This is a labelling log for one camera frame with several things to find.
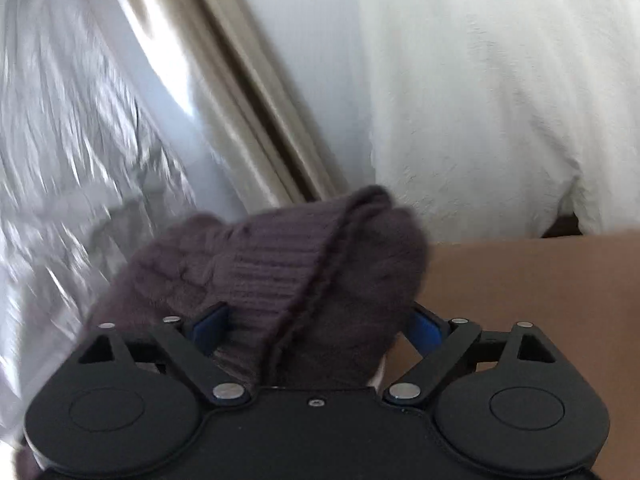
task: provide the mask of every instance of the screw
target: screw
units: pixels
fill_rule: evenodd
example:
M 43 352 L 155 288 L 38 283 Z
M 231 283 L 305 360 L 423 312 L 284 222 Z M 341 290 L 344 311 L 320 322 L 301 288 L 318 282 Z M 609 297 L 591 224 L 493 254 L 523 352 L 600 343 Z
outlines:
M 413 383 L 397 383 L 389 388 L 389 394 L 399 400 L 415 399 L 420 395 L 420 386 Z
M 244 386 L 238 383 L 222 383 L 213 388 L 213 395 L 221 400 L 235 400 L 244 395 Z

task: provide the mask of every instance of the ribbed knit fabric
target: ribbed knit fabric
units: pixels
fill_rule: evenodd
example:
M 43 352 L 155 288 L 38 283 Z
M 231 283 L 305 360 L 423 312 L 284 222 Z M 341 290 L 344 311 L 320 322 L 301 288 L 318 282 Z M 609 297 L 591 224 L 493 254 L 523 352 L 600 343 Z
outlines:
M 198 215 L 141 250 L 94 322 L 230 306 L 214 360 L 247 386 L 363 386 L 411 313 L 426 244 L 380 187 L 231 226 Z

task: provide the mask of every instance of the white wall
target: white wall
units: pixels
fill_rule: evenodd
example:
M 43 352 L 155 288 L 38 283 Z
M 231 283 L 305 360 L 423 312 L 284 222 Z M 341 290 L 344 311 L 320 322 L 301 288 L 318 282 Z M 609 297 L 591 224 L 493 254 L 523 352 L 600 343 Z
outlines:
M 358 0 L 244 0 L 343 190 L 374 180 Z

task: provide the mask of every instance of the silver metallic fabric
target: silver metallic fabric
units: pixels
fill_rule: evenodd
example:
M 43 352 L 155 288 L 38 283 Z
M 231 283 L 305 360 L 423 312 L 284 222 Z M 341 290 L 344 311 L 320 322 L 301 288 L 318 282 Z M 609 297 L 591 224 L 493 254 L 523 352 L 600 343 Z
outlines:
M 0 0 L 0 439 L 131 253 L 192 207 L 85 0 Z

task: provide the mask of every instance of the white cloth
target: white cloth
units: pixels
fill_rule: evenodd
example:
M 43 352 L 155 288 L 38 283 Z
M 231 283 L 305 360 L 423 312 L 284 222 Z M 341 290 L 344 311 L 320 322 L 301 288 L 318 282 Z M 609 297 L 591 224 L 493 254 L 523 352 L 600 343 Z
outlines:
M 435 241 L 640 224 L 640 0 L 360 0 L 376 180 Z

